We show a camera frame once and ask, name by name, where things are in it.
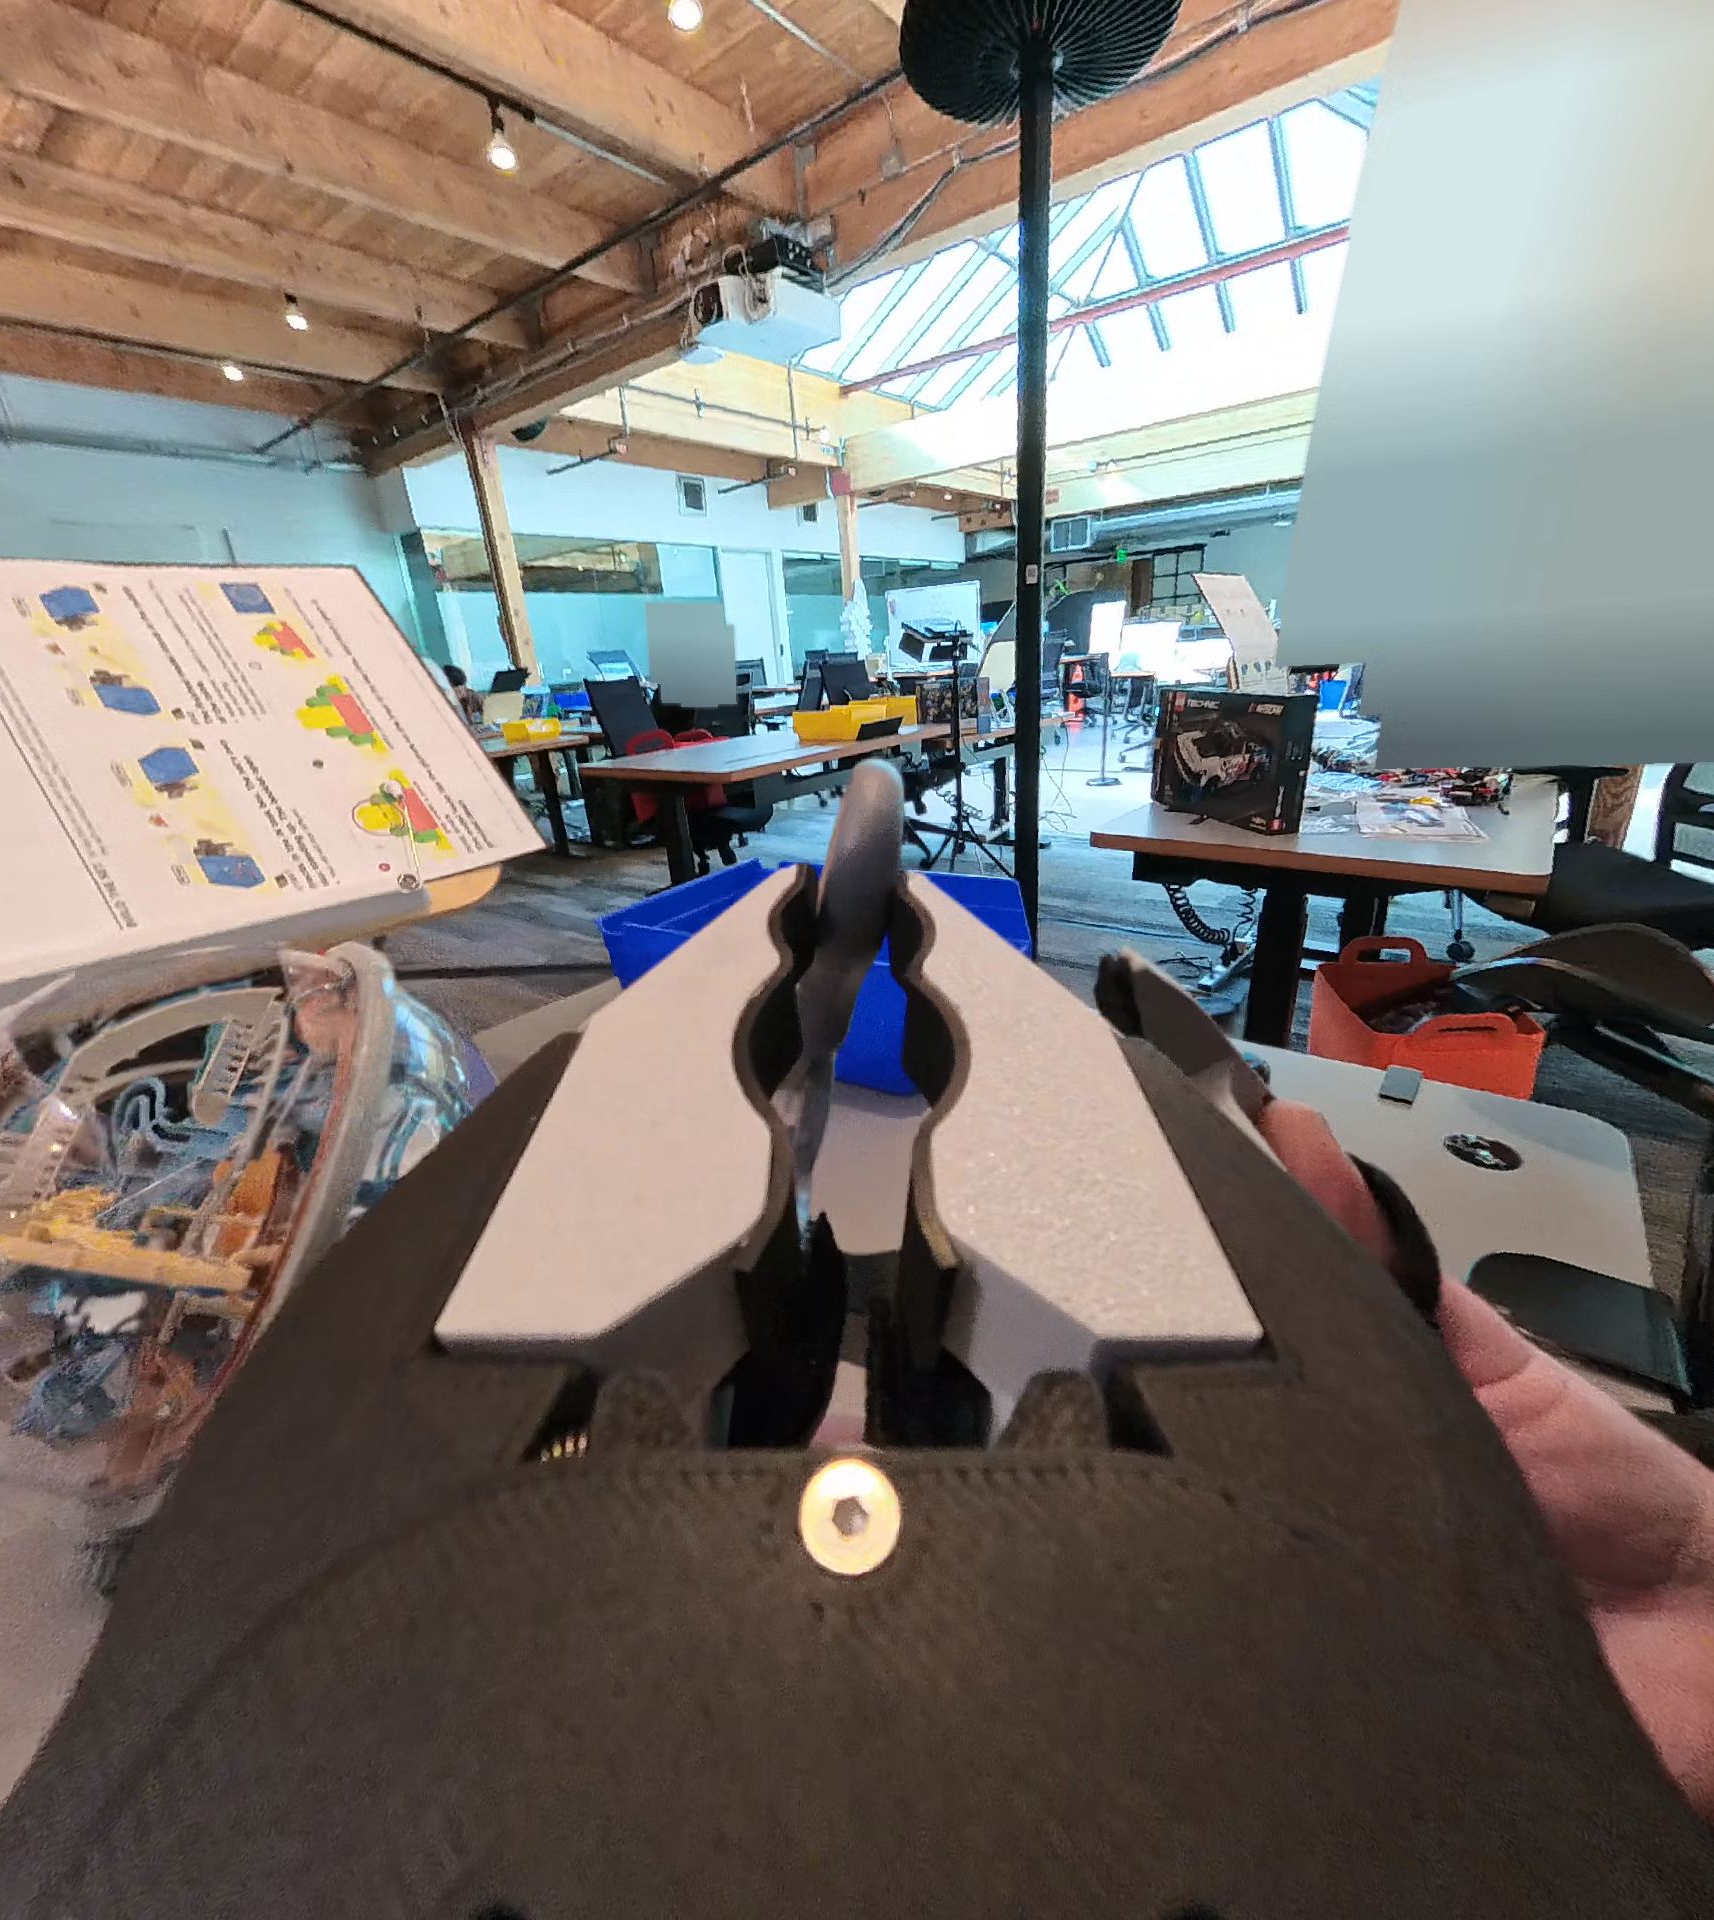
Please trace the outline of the black printed box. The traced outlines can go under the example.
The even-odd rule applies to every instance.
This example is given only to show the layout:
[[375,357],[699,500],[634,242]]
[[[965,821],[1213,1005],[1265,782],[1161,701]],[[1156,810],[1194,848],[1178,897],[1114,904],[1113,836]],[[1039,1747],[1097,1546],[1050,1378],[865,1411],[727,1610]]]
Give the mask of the black printed box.
[[1263,836],[1292,836],[1318,696],[1169,686],[1161,693],[1151,799],[1158,809]]

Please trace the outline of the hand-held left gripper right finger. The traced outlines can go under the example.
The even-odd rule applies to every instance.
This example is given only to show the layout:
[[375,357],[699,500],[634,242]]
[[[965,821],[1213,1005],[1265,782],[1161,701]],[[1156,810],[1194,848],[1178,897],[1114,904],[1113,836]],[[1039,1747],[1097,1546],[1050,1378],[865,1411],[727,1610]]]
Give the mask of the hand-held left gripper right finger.
[[1243,1362],[1263,1328],[1125,1037],[931,879],[897,895],[910,1150],[897,1314],[992,1407],[1048,1375]]

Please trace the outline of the wooden office desk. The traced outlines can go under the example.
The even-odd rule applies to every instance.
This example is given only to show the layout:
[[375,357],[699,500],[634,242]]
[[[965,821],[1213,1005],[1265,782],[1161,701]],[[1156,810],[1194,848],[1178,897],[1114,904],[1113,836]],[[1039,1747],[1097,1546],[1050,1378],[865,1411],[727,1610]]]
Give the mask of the wooden office desk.
[[941,742],[943,728],[910,726],[851,741],[799,741],[795,730],[689,742],[665,750],[605,759],[583,769],[585,789],[616,784],[652,800],[652,826],[665,851],[669,882],[699,879],[691,804],[716,787],[751,809],[774,809],[806,796],[838,796],[873,759],[910,761]]

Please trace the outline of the printed instruction sheet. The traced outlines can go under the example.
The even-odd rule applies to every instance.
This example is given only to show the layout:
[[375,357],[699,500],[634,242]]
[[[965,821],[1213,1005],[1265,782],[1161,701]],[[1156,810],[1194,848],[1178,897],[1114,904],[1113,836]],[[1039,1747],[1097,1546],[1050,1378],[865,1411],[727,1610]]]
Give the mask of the printed instruction sheet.
[[358,571],[0,559],[0,990],[543,848]]

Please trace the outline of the white ceiling projector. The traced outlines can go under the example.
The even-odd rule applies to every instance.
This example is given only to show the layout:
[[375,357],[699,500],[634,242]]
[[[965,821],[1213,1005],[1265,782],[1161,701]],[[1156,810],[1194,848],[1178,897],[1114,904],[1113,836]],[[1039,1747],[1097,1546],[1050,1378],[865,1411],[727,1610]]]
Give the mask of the white ceiling projector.
[[680,357],[693,367],[729,354],[795,365],[842,336],[842,304],[828,292],[815,249],[772,228],[727,251],[720,271],[695,287]]

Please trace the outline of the wooden side table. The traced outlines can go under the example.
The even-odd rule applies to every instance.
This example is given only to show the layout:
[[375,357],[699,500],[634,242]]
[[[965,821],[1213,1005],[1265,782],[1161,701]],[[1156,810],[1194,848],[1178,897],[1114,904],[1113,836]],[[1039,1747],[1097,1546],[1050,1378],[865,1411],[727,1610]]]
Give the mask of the wooden side table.
[[1537,901],[1546,892],[1560,818],[1556,780],[1517,776],[1502,804],[1473,817],[1473,838],[1373,836],[1352,821],[1323,833],[1261,834],[1145,804],[1088,840],[1097,851],[1129,853],[1138,882],[1213,882],[1261,895],[1244,1038],[1291,1047],[1310,901],[1336,901],[1343,936],[1357,941],[1379,932],[1380,910],[1404,895]]

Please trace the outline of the black vertical pole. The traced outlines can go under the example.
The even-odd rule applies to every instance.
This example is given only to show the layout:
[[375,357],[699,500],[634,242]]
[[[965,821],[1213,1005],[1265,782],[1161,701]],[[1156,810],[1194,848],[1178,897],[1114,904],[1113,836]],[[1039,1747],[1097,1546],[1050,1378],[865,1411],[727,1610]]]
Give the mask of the black vertical pole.
[[1040,917],[1044,495],[1052,289],[1054,127],[1132,84],[1156,59],[1178,2],[906,2],[899,65],[933,112],[971,128],[1019,128],[1014,881]]

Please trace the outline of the person's right hand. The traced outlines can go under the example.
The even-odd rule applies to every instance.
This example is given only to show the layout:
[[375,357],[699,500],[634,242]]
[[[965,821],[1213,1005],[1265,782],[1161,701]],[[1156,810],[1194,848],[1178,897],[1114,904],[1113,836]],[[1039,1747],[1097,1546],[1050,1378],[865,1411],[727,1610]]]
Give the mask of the person's right hand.
[[1619,1691],[1714,1828],[1714,1473],[1464,1284],[1436,1325],[1582,1596]]

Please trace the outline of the blue storage bin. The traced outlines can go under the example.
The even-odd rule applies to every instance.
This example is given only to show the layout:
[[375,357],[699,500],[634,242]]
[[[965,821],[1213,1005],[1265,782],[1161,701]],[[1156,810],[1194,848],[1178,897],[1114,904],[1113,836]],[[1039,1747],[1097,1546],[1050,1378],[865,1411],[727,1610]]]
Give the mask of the blue storage bin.
[[[634,986],[772,875],[774,866],[748,859],[605,915],[599,929],[619,983]],[[1035,955],[1016,881],[936,872],[933,887],[1020,955]],[[916,1086],[903,1065],[906,1020],[909,997],[893,969],[893,946],[884,942],[854,1001],[836,1056],[836,1081],[868,1093],[912,1096]]]

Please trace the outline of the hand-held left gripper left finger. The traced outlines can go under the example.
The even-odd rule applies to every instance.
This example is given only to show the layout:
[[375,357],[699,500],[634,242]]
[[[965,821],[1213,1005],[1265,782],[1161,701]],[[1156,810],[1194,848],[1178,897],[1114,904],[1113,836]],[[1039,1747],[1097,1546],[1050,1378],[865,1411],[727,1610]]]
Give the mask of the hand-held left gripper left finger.
[[462,1358],[657,1376],[708,1407],[748,1348],[736,1276],[789,1197],[748,1028],[792,969],[802,872],[758,882],[558,1055],[434,1334]]

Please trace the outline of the clear maze ball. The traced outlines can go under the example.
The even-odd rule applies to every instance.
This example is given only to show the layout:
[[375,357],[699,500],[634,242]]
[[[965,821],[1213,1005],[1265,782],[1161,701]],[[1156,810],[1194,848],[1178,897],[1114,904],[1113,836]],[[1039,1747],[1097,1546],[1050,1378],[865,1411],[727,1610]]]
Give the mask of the clear maze ball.
[[346,942],[0,1014],[0,1483],[152,1509],[258,1339],[490,1089]]

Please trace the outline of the yellow-handled scissors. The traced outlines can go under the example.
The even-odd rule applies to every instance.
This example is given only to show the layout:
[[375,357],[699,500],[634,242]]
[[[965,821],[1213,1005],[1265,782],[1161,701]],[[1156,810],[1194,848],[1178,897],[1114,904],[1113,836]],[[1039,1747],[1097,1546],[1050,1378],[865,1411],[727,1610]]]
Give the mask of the yellow-handled scissors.
[[866,759],[851,774],[820,866],[815,950],[797,985],[799,1059],[778,1104],[791,1123],[800,1240],[811,1240],[815,1228],[815,1177],[828,1127],[836,1056],[891,932],[903,840],[903,774],[883,756]]

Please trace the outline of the orange bag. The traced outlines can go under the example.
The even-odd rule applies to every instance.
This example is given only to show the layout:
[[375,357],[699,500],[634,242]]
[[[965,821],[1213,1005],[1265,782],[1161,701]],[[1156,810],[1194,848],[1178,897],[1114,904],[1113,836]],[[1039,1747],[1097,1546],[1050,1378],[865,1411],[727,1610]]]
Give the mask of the orange bag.
[[1414,938],[1350,941],[1312,976],[1309,1050],[1357,1069],[1411,1069],[1431,1083],[1533,1101],[1545,1026],[1531,1014],[1464,1010],[1454,965]]

